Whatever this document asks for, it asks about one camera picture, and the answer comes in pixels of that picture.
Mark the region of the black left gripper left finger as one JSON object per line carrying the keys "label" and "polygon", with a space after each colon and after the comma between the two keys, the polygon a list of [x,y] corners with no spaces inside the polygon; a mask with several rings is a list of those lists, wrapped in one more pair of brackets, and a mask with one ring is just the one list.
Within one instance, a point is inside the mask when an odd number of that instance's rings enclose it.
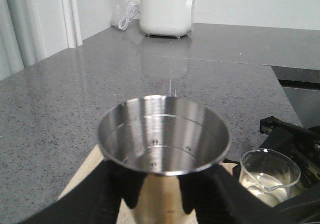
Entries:
{"label": "black left gripper left finger", "polygon": [[116,223],[121,200],[136,207],[146,173],[101,161],[75,188],[23,223]]}

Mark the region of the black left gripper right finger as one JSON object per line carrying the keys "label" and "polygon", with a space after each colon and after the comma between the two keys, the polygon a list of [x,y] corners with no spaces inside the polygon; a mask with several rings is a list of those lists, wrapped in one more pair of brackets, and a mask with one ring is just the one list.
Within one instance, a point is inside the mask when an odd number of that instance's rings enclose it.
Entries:
{"label": "black left gripper right finger", "polygon": [[250,194],[219,164],[178,177],[182,208],[198,223],[285,223],[285,218]]}

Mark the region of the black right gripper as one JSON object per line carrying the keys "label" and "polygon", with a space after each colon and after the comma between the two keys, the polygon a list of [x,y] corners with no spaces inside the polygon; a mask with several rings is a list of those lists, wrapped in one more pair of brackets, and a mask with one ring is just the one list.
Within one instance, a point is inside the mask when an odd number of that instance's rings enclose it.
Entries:
{"label": "black right gripper", "polygon": [[[289,157],[300,169],[299,182],[303,187],[299,195],[274,207],[267,206],[281,214],[285,223],[319,223],[320,128],[306,129],[271,116],[260,121],[259,131],[267,138],[256,148],[271,149]],[[239,178],[240,162],[233,170]]]}

